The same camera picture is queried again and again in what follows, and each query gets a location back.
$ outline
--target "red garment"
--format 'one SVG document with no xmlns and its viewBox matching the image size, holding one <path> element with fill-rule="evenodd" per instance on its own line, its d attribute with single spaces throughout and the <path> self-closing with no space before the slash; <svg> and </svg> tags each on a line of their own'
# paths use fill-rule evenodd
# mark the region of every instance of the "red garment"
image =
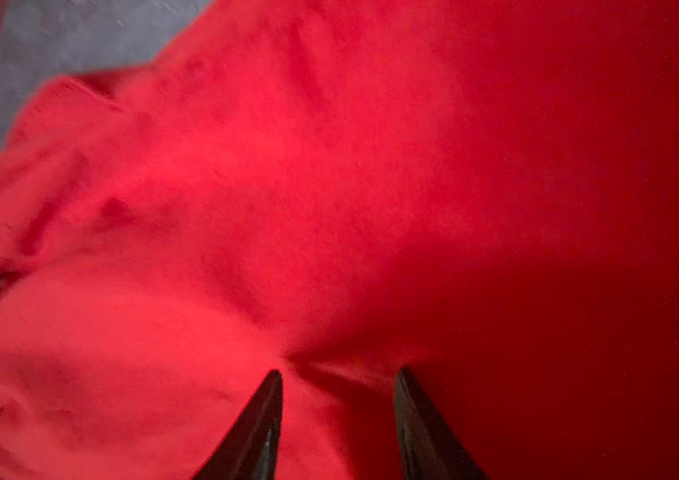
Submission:
<svg viewBox="0 0 679 480">
<path fill-rule="evenodd" d="M 404 362 L 489 476 L 679 475 L 679 1 L 221 0 L 0 152 L 0 478 L 398 478 Z"/>
</svg>

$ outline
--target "red fabric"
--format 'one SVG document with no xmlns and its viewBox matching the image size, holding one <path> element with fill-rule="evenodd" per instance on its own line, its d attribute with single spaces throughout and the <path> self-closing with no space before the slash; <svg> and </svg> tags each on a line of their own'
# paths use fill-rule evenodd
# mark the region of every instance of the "red fabric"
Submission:
<svg viewBox="0 0 679 480">
<path fill-rule="evenodd" d="M 679 1 L 222 0 L 0 152 L 0 478 L 398 478 L 405 362 L 493 478 L 679 475 Z"/>
</svg>

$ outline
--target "red cloth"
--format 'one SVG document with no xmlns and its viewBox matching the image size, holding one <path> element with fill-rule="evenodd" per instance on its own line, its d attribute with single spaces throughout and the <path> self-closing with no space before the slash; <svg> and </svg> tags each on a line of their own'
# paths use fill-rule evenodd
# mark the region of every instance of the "red cloth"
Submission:
<svg viewBox="0 0 679 480">
<path fill-rule="evenodd" d="M 272 368 L 280 479 L 679 475 L 679 1 L 222 0 L 0 152 L 0 478 L 190 478 Z"/>
</svg>

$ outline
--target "black object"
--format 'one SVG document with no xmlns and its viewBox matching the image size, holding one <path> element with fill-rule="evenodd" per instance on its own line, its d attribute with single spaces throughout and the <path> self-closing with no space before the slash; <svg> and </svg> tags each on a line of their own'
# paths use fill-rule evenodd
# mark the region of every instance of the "black object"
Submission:
<svg viewBox="0 0 679 480">
<path fill-rule="evenodd" d="M 283 407 L 284 380 L 272 370 L 193 480 L 273 480 Z"/>
<path fill-rule="evenodd" d="M 488 480 L 406 367 L 393 405 L 404 480 Z"/>
</svg>

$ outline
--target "gray surface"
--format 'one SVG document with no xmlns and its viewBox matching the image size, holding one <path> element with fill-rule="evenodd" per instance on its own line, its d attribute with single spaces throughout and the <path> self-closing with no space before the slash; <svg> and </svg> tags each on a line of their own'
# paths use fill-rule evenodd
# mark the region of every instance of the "gray surface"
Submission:
<svg viewBox="0 0 679 480">
<path fill-rule="evenodd" d="M 151 59 L 208 0 L 14 0 L 0 30 L 0 147 L 19 107 L 58 74 Z"/>
</svg>

